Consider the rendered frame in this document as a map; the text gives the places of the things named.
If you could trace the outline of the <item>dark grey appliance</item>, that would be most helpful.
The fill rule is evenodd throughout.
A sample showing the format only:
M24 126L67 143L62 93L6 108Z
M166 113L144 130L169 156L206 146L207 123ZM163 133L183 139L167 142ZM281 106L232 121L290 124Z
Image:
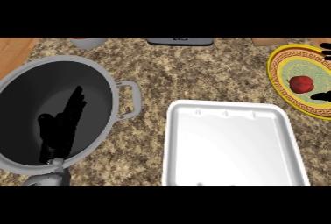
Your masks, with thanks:
M213 38L148 38L148 42L158 46L210 46Z

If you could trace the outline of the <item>red bell pepper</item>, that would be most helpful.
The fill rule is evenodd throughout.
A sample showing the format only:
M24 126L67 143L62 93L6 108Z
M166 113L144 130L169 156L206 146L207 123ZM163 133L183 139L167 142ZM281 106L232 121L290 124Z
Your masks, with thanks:
M308 76L296 76L290 79L290 88L294 93L303 94L315 89L314 79Z

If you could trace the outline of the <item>grey round container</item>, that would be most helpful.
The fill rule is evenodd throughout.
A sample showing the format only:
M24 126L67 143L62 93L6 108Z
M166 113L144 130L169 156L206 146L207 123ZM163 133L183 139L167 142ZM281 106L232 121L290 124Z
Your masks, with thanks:
M84 50L90 50L104 45L107 38L70 38L73 45Z

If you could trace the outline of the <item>brown wooden block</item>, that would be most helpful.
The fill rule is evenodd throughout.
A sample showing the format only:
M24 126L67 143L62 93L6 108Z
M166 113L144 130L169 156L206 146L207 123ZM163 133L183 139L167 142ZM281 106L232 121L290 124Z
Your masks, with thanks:
M253 38L256 46L282 46L287 44L285 38Z

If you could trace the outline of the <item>yellow patterned plate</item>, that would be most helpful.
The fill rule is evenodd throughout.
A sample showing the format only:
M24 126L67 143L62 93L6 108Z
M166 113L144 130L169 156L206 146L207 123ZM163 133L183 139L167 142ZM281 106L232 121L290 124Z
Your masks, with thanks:
M266 71L277 93L308 115L331 121L331 60L311 45L278 47Z

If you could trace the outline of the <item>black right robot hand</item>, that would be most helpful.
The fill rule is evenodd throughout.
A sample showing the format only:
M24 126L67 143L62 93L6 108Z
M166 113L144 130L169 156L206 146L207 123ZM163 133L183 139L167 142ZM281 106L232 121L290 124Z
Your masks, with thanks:
M319 46L324 48L322 54L325 55L325 60L331 61L331 43L321 43ZM328 92L314 94L311 99L331 102L331 90Z

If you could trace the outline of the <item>pale wooden board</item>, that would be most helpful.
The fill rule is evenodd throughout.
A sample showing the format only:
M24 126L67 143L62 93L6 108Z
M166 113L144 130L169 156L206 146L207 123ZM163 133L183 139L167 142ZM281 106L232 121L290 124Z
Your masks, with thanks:
M39 38L0 38L0 80L24 64Z

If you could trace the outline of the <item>white plastic tray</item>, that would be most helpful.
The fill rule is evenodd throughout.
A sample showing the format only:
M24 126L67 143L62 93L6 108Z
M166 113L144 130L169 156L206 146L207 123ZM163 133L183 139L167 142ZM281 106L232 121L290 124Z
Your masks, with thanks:
M309 186L290 119L274 104L178 100L169 106L164 186Z

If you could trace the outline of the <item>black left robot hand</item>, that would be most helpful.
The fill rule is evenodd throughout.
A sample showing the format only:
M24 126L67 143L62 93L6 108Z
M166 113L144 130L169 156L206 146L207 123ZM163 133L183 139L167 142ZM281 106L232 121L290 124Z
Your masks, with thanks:
M45 113L37 118L42 137L39 161L43 164L55 158L68 157L86 105L83 87L77 86L68 98L64 111L58 113L56 116Z

